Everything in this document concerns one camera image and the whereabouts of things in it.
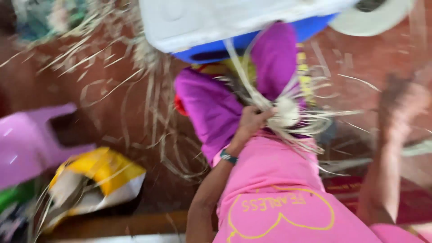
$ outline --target pink shirt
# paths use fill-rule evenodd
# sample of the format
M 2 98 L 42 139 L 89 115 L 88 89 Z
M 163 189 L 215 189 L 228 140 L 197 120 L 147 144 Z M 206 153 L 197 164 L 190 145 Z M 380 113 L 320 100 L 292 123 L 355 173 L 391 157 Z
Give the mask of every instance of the pink shirt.
M 367 227 L 324 191 L 317 158 L 308 157 L 274 139 L 253 137 L 218 203 L 213 242 L 422 242 L 397 226 Z

